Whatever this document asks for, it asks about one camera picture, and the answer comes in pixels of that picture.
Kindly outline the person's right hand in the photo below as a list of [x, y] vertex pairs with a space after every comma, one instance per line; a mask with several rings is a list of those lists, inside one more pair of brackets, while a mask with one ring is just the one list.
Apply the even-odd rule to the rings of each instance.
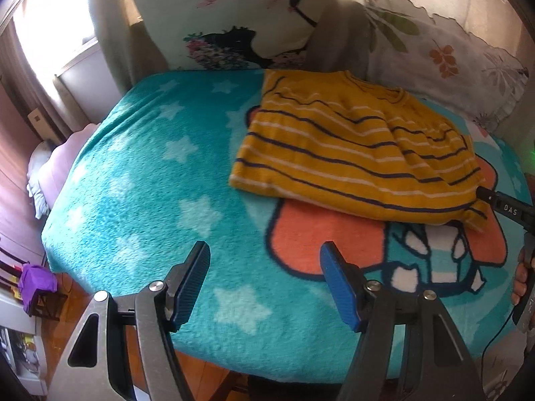
[[512, 285], [512, 305], [516, 306], [519, 304], [521, 298], [524, 297], [527, 291], [527, 277], [528, 277], [528, 268], [524, 263], [525, 249], [521, 248], [521, 251], [518, 256], [518, 265], [516, 267], [513, 285]]

